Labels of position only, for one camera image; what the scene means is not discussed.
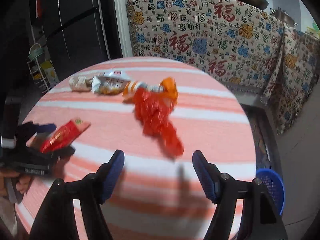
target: black refrigerator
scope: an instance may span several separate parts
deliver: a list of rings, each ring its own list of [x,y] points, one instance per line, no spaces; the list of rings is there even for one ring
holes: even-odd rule
[[[30,15],[35,3],[30,0]],[[88,66],[122,57],[114,0],[41,0],[41,11],[60,81]]]

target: red plastic bag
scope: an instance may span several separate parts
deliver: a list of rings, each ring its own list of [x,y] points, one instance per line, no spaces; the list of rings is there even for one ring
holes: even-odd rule
[[[160,135],[164,147],[171,157],[183,154],[184,147],[177,137],[177,131],[168,119],[174,103],[170,99],[161,97],[159,93],[138,88],[133,96],[135,116],[143,124],[143,133],[146,135]]]
[[[40,152],[47,153],[69,146],[90,125],[89,122],[84,122],[80,118],[71,119],[42,143]]]

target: round table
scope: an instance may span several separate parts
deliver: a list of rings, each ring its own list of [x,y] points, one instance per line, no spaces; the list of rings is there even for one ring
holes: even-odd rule
[[[76,75],[93,76],[109,69],[125,71],[132,80],[159,84],[176,80],[178,104],[170,116],[185,150],[176,161],[167,159],[158,141],[142,134],[134,105],[122,95],[71,92],[62,81],[43,96],[25,121],[55,123],[71,118],[91,122],[72,146],[63,179],[82,179],[109,161],[116,149],[125,153],[124,171],[110,200],[101,206],[114,240],[203,239],[215,205],[201,188],[191,157],[201,150],[221,172],[235,179],[255,177],[255,148],[248,119],[235,96],[206,73],[178,61],[157,57],[121,58],[86,68]],[[17,214],[29,232],[54,179],[35,178]],[[239,228],[242,201],[238,201],[231,231]],[[80,203],[74,200],[80,239],[87,239]]]

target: fringe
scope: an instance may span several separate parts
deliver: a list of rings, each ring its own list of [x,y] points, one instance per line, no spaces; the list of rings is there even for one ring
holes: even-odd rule
[[[128,15],[128,22],[129,22],[129,32],[130,32],[130,40],[131,40],[131,47],[132,47],[132,54],[135,57],[144,56],[139,55],[139,44],[136,42],[136,29],[137,24],[134,22],[134,4],[132,0],[127,0],[127,15]]]
[[[248,93],[252,95],[259,95],[263,92],[263,89],[260,89],[260,88],[247,87],[247,86],[237,85],[237,84],[224,82],[224,81],[219,81],[219,82],[223,84],[225,87],[227,87],[231,92],[243,92],[243,93]]]
[[[318,83],[318,79],[319,79],[319,75],[315,73],[310,81],[309,90],[305,94],[305,97],[303,98],[303,100],[300,104],[300,107],[298,109],[296,109],[296,112],[292,115],[291,120],[289,122],[286,122],[286,123],[280,125],[279,127],[277,127],[277,134],[284,133],[287,129],[289,129],[294,124],[294,122],[297,119],[297,116],[300,114],[300,112],[302,110],[303,105],[305,104],[305,102],[308,101],[310,95],[312,94],[314,86]]]

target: blue basket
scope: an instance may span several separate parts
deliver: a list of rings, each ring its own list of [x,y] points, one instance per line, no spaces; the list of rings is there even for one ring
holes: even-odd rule
[[[261,179],[267,186],[269,194],[281,215],[284,208],[284,185],[281,177],[278,173],[270,169],[257,170],[256,177]]]

